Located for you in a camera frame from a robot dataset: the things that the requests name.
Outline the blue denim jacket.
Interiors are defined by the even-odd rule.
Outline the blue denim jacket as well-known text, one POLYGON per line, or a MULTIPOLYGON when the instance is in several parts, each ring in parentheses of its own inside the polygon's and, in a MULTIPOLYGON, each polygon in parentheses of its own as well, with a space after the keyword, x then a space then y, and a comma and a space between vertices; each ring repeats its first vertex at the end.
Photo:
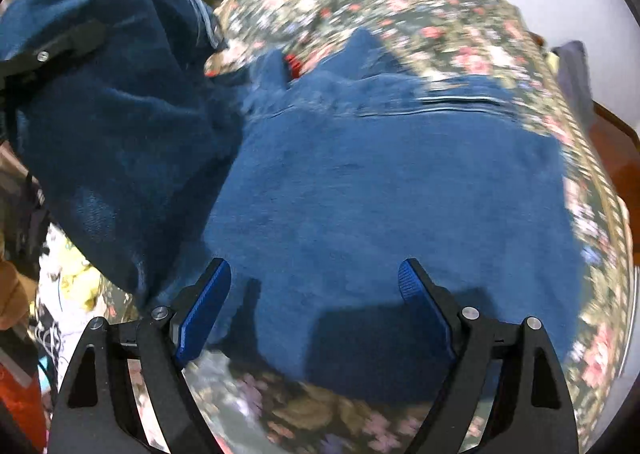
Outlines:
POLYGON ((14 0, 1 59, 84 26, 103 31, 90 50, 6 81, 9 139, 140 309, 224 258, 211 346, 349 398, 425 401, 451 356, 434 311, 400 295, 412 257, 460 305, 535 315, 570 350, 584 266, 559 142, 494 80, 425 83, 364 29, 298 78, 277 50, 207 77, 221 39, 200 0, 14 0))

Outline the yellow cartoon fleece blanket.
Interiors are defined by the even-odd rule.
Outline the yellow cartoon fleece blanket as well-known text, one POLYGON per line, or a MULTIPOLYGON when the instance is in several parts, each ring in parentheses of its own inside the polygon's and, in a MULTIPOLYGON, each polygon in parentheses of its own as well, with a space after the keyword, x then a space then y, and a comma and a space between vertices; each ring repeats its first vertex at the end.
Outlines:
POLYGON ((66 234, 51 225, 39 258, 38 297, 58 322, 103 317, 116 323, 130 297, 82 255, 66 234))

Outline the red garment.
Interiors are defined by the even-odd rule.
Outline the red garment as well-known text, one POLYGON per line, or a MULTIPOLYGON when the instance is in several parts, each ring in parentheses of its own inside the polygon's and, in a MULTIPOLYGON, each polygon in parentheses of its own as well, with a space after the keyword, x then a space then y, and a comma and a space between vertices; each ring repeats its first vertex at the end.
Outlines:
MULTIPOLYGON (((303 63, 299 61, 299 58, 292 54, 287 54, 283 57, 283 61, 286 63, 288 69, 288 77, 291 80, 297 80, 300 75, 303 74, 303 63)), ((219 75, 224 70, 224 57, 222 55, 211 55, 204 66, 204 73, 207 77, 214 77, 219 75)))

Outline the dark floral bedspread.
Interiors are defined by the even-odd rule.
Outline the dark floral bedspread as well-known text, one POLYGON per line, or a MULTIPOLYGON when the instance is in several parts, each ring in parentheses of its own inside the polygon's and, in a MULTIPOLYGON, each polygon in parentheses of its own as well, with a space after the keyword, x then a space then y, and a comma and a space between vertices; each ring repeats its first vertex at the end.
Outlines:
MULTIPOLYGON (((586 299, 564 372, 579 446, 591 448, 639 370, 628 211, 518 10, 505 0, 224 0, 217 14, 229 47, 208 59, 208 74, 277 47, 295 70, 308 72, 363 26, 427 80, 495 78, 514 95, 525 128, 561 142, 567 206, 586 264, 586 299)), ((191 363, 186 381, 228 453, 397 453, 427 412, 423 405, 349 400, 262 367, 235 367, 217 351, 191 363)))

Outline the dark blue bag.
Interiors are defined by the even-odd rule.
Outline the dark blue bag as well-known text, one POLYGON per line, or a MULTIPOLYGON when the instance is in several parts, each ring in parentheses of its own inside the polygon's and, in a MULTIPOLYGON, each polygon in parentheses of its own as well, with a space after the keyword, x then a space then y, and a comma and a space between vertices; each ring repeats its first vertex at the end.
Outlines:
POLYGON ((554 47, 552 52, 559 58, 556 80, 561 92, 579 125, 588 131, 596 120, 596 112, 585 45, 580 40, 572 40, 554 47))

